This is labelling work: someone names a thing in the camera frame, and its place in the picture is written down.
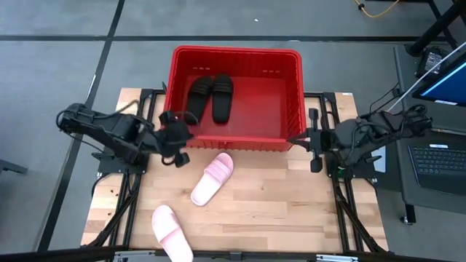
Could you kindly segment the grey desk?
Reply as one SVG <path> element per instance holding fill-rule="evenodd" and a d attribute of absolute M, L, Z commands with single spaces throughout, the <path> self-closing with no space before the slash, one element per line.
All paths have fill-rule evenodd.
<path fill-rule="evenodd" d="M 427 116 L 433 121 L 433 128 L 422 137 L 403 138 L 396 142 L 398 166 L 400 170 L 400 186 L 403 201 L 408 205 L 444 210 L 466 214 L 466 195 L 446 193 L 446 189 L 462 189 L 466 191 L 466 177 L 454 180 L 450 177 L 438 177 L 432 180 L 440 190 L 424 188 L 418 184 L 414 167 L 408 152 L 411 146 L 448 146 L 449 148 L 466 148 L 466 124 L 454 123 L 454 117 L 464 116 L 466 108 L 425 102 Z"/>

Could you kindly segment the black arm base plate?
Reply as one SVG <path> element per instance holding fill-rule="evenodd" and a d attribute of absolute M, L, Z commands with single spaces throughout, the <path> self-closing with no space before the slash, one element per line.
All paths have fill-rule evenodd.
<path fill-rule="evenodd" d="M 135 164 L 127 164 L 122 159 L 117 158 L 107 147 L 103 149 L 103 153 L 94 152 L 92 156 L 100 162 L 98 172 L 101 173 L 144 174 L 149 163 L 149 155 L 142 154 L 137 158 Z"/>
<path fill-rule="evenodd" d="M 373 162 L 367 162 L 366 159 L 372 159 L 370 153 L 364 154 L 357 164 L 344 167 L 334 152 L 324 153 L 325 167 L 327 173 L 332 178 L 373 178 L 375 168 Z"/>

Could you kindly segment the black aluminium frame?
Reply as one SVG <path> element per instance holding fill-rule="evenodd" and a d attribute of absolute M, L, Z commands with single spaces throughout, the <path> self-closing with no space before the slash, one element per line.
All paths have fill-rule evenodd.
<path fill-rule="evenodd" d="M 82 246 L 130 246 L 142 176 L 98 172 Z"/>
<path fill-rule="evenodd" d="M 332 132 L 331 125 L 340 124 L 336 96 L 332 92 L 306 92 L 305 98 L 316 98 L 319 100 L 320 108 L 318 109 L 319 120 L 318 129 Z M 323 159 L 323 168 L 325 167 L 324 154 L 320 155 Z M 357 251 L 364 252 L 367 247 L 372 253 L 385 253 L 376 240 L 368 233 L 362 222 L 358 218 L 356 202 L 353 194 L 351 179 L 349 178 L 332 178 L 328 175 L 332 182 L 333 196 L 336 205 L 336 216 L 339 226 L 339 236 L 341 238 L 341 246 L 343 252 L 350 251 L 350 241 L 347 233 L 346 220 L 349 220 L 352 225 L 354 234 L 355 248 Z"/>

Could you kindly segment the black power adapter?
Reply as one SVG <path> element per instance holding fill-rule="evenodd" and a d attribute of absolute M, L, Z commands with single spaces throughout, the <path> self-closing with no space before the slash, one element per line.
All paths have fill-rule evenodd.
<path fill-rule="evenodd" d="M 420 78 L 447 55 L 446 50 L 440 47 L 428 47 L 421 56 L 416 76 Z"/>

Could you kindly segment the computer monitor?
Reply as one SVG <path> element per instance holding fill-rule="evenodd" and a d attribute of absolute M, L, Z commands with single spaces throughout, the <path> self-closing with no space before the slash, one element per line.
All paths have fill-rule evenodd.
<path fill-rule="evenodd" d="M 466 52 L 415 91 L 412 97 L 466 107 Z"/>

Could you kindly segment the silver metal bracket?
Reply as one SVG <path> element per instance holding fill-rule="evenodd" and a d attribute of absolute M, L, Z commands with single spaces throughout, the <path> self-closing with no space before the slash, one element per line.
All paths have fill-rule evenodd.
<path fill-rule="evenodd" d="M 128 262 L 131 258 L 154 257 L 155 250 L 127 250 L 114 253 L 112 262 Z"/>
<path fill-rule="evenodd" d="M 358 257 L 346 256 L 346 255 L 324 255 L 317 254 L 316 262 L 359 262 Z"/>

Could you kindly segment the black stand pole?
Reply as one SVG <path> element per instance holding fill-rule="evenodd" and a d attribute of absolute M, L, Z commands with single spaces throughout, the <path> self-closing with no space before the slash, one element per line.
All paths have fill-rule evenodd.
<path fill-rule="evenodd" d="M 461 17 L 466 25 L 466 0 L 452 0 L 453 4 L 441 14 L 436 7 L 434 0 L 426 0 L 434 13 L 436 21 L 413 43 L 406 45 L 406 51 L 411 56 L 420 56 L 424 49 L 435 41 L 440 33 L 445 36 L 445 41 L 452 49 L 456 49 L 457 43 L 454 40 L 449 26 Z"/>

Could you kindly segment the black laptop keyboard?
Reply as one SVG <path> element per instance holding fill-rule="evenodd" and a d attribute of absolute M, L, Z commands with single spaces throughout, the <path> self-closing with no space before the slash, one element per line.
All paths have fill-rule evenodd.
<path fill-rule="evenodd" d="M 409 146 L 408 152 L 419 186 L 466 195 L 466 146 L 424 144 Z"/>

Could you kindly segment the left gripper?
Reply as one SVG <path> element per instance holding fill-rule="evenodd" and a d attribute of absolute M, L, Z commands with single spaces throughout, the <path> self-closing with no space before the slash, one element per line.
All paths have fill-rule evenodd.
<path fill-rule="evenodd" d="M 198 118 L 189 111 L 183 112 L 183 119 L 172 111 L 163 111 L 159 115 L 161 127 L 157 134 L 157 143 L 161 155 L 174 155 L 175 166 L 183 167 L 190 162 L 189 155 L 179 152 L 191 139 L 191 133 L 187 124 L 199 124 Z"/>

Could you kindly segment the desk leg with caster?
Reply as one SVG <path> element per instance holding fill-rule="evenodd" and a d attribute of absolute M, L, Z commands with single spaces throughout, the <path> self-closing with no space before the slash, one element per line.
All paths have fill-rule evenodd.
<path fill-rule="evenodd" d="M 400 221 L 406 225 L 416 223 L 416 213 L 413 205 L 405 204 L 405 215 L 400 217 Z"/>

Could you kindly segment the white card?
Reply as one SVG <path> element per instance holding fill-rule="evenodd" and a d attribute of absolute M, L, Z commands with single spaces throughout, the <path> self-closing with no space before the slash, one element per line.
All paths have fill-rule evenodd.
<path fill-rule="evenodd" d="M 381 148 L 378 148 L 375 151 L 371 152 L 372 157 L 379 156 L 379 159 L 377 159 L 373 165 L 374 169 L 376 172 L 386 172 L 386 147 L 383 146 Z"/>

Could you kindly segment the grey furniture foot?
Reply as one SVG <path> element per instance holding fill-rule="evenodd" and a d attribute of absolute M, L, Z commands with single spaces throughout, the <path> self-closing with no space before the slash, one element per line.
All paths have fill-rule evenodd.
<path fill-rule="evenodd" d="M 11 171 L 17 174 L 25 175 L 28 171 L 28 168 L 0 159 L 0 174 L 2 174 L 3 171 Z"/>

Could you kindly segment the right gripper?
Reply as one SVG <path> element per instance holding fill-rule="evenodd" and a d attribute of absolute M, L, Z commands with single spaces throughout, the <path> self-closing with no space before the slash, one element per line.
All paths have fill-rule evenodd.
<path fill-rule="evenodd" d="M 319 113 L 316 108 L 309 109 L 309 119 L 311 120 L 310 127 L 310 151 L 313 153 L 313 159 L 310 162 L 310 170 L 312 172 L 320 172 L 323 168 L 323 159 L 320 156 L 324 154 L 326 170 L 334 172 L 335 170 L 335 154 L 331 150 L 331 132 L 318 129 Z M 305 141 L 309 137 L 308 132 L 303 132 L 299 135 L 294 135 L 287 139 L 291 144 L 309 148 L 309 141 Z"/>

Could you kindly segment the red plastic bin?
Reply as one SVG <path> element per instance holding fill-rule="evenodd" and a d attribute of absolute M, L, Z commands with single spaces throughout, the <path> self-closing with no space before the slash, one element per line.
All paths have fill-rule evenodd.
<path fill-rule="evenodd" d="M 183 45 L 172 56 L 165 110 L 185 111 L 192 83 L 225 74 L 233 84 L 229 121 L 213 121 L 209 100 L 190 126 L 191 148 L 288 151 L 306 128 L 300 54 L 292 49 Z"/>

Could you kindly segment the black crossbar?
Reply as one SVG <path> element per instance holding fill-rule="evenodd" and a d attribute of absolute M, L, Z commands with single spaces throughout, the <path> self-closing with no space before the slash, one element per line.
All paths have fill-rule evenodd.
<path fill-rule="evenodd" d="M 118 251 L 131 250 L 127 246 L 80 247 L 66 250 L 47 250 L 29 253 L 11 253 L 0 255 L 0 262 L 96 262 L 111 260 Z M 164 250 L 155 250 L 157 256 L 166 256 Z M 416 258 L 393 253 L 367 253 L 362 251 L 347 251 L 345 253 L 274 253 L 274 252 L 243 252 L 243 260 L 247 259 L 291 259 L 316 262 L 317 254 L 346 255 L 358 257 L 359 262 L 451 262 L 438 259 Z M 222 258 L 229 260 L 229 251 L 194 251 L 197 258 Z"/>

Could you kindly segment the black slide sandal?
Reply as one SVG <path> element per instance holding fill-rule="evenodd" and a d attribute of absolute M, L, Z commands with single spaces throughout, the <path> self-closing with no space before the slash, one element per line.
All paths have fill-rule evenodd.
<path fill-rule="evenodd" d="M 226 124 L 229 121 L 233 91 L 233 81 L 229 76 L 215 76 L 212 91 L 212 117 L 215 123 Z"/>
<path fill-rule="evenodd" d="M 199 123 L 212 93 L 212 88 L 213 79 L 210 76 L 201 76 L 192 83 L 188 91 L 185 111 L 192 112 L 198 118 Z"/>

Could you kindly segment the pink slide sandal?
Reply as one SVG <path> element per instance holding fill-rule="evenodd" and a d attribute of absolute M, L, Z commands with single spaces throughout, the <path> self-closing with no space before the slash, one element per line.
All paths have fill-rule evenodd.
<path fill-rule="evenodd" d="M 153 212 L 151 224 L 158 243 L 172 262 L 193 261 L 192 249 L 175 213 L 169 206 L 159 206 Z"/>
<path fill-rule="evenodd" d="M 196 206 L 205 206 L 228 181 L 233 171 L 233 159 L 227 153 L 220 153 L 204 169 L 200 181 L 191 193 L 191 201 Z"/>

